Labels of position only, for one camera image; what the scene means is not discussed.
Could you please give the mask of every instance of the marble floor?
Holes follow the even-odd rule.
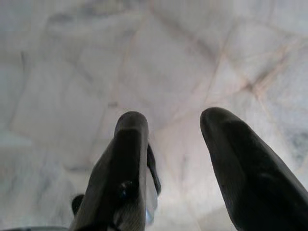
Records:
[[[199,128],[231,110],[308,189],[308,1],[1,0],[0,229],[65,226],[117,119],[143,113],[148,231],[232,231]]]

